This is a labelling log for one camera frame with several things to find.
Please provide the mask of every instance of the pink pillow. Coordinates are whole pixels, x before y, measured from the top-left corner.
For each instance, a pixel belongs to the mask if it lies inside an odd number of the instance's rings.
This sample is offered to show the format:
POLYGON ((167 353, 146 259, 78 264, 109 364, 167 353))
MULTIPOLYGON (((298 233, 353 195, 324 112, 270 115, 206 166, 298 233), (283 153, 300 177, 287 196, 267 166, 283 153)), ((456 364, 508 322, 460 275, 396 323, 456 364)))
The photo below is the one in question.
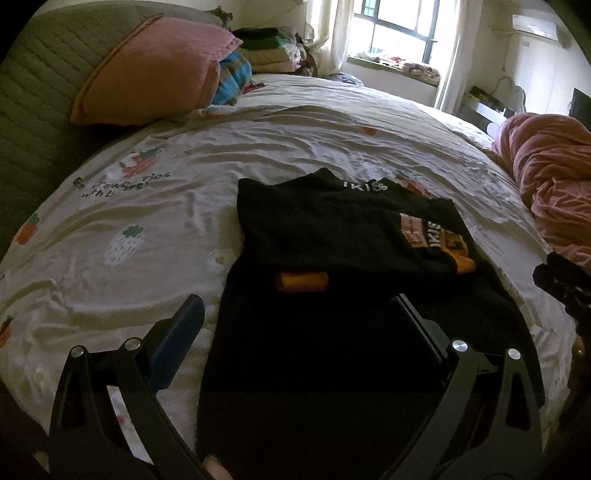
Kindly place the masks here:
POLYGON ((216 93, 219 62, 241 44, 223 28, 155 15, 90 75, 70 121, 145 125, 207 107, 216 93))

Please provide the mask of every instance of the black clamp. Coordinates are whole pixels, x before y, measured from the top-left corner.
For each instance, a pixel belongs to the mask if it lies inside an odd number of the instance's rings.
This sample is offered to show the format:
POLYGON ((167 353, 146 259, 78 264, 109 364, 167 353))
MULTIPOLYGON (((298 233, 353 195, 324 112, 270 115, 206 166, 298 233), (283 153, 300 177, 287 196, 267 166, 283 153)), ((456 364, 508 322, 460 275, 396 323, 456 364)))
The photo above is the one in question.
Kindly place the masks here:
MULTIPOLYGON (((535 478, 541 433, 535 394, 521 354, 474 351, 449 341, 400 295, 391 302, 402 332, 430 358, 446 387, 433 415, 380 480, 535 478)), ((190 296, 172 319, 117 350, 70 351, 51 415, 50 470, 59 480, 212 480, 170 423, 155 393, 167 388, 204 321, 190 296), (134 457, 107 385, 119 387, 153 465, 134 457)))
POLYGON ((556 252, 533 274, 534 284, 563 303, 566 313, 577 320, 577 333, 591 335, 591 273, 556 252))

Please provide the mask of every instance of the white bed sheet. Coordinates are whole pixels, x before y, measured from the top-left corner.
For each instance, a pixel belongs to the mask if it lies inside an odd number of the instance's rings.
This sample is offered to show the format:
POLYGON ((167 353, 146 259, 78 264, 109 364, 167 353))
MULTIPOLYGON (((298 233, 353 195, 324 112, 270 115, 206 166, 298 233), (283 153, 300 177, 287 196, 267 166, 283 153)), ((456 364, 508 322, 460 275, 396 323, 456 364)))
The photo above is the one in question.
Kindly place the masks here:
POLYGON ((492 146, 493 138, 484 133, 478 127, 466 122, 465 120, 462 120, 461 118, 450 115, 449 113, 437 110, 436 108, 416 102, 415 105, 417 105, 417 107, 419 107, 423 112, 432 116, 435 120, 439 120, 452 133, 460 138, 463 138, 473 147, 476 147, 494 163, 497 165, 502 165, 502 158, 492 146))
MULTIPOLYGON (((91 158, 37 210, 24 245, 13 242, 0 263, 1 320, 14 318, 0 339, 0 377, 21 408, 48 431, 72 346, 118 348, 197 293, 207 305, 205 326, 171 387, 158 393, 193 448, 217 307, 242 249, 238 179, 278 183, 328 167, 360 183, 415 180, 455 201, 533 335, 547 435, 568 393, 574 323, 532 283, 550 249, 511 179, 407 100, 321 79, 255 79, 267 86, 235 107, 158 122, 91 158), (144 163, 133 160, 150 150, 144 163)), ((116 391, 112 398, 122 409, 116 391)), ((120 423, 145 458, 122 410, 120 423)))

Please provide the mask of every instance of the stack of folded clothes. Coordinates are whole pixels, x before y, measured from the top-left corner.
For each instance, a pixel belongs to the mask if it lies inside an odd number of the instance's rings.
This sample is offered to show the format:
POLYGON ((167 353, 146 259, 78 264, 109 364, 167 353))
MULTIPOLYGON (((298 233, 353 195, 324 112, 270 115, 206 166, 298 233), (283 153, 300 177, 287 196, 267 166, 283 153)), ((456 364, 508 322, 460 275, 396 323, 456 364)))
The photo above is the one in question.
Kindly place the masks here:
POLYGON ((379 54, 368 54, 367 52, 361 51, 355 54, 355 57, 358 59, 374 61, 375 63, 381 63, 389 67, 393 67, 402 71, 406 75, 418 78, 419 80, 430 83, 431 85, 437 86, 439 85, 439 82, 441 82, 441 74, 439 73, 439 70, 434 69, 433 67, 424 63, 404 60, 400 57, 392 56, 391 54, 385 52, 379 54))
POLYGON ((303 45, 285 28, 241 28, 233 32, 242 40, 238 51, 252 65, 253 73, 291 73, 305 60, 303 45))

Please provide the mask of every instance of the strawberry print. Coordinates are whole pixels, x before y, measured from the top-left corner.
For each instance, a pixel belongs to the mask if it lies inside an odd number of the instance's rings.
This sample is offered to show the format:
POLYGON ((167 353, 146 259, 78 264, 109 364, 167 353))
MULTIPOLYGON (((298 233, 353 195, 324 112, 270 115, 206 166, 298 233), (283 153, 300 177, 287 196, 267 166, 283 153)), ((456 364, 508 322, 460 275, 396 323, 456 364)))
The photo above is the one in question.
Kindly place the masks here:
POLYGON ((19 230, 16 238, 16 242, 19 245, 25 245, 37 231, 37 224, 39 223, 39 217, 36 213, 33 213, 27 223, 25 223, 19 230))
POLYGON ((0 325, 0 348, 2 348, 4 345, 6 345, 6 342, 10 338, 10 335, 12 334, 12 326, 10 324, 12 323, 13 320, 14 320, 14 317, 7 315, 6 320, 4 320, 2 322, 2 324, 0 325))
POLYGON ((399 181, 400 185, 411 192, 418 193, 419 195, 427 197, 428 199, 433 197, 431 192, 427 190, 426 186, 420 183, 418 180, 409 179, 400 174, 396 175, 396 179, 399 181))
POLYGON ((377 128, 373 128, 373 127, 362 127, 363 130, 365 130, 365 133, 367 133, 370 136, 374 136, 376 133, 378 133, 378 129, 377 128))
POLYGON ((135 162, 135 165, 124 167, 123 177, 130 179, 131 177, 135 177, 136 175, 145 172, 156 163, 158 155, 163 151, 163 148, 150 148, 149 150, 144 150, 139 155, 132 157, 131 160, 135 162))
POLYGON ((223 113, 219 112, 215 107, 208 107, 203 111, 202 116, 205 120, 209 120, 210 118, 223 116, 223 113))
POLYGON ((116 235, 105 254, 105 265, 114 267, 125 262, 144 241, 144 227, 130 225, 119 235, 116 235))

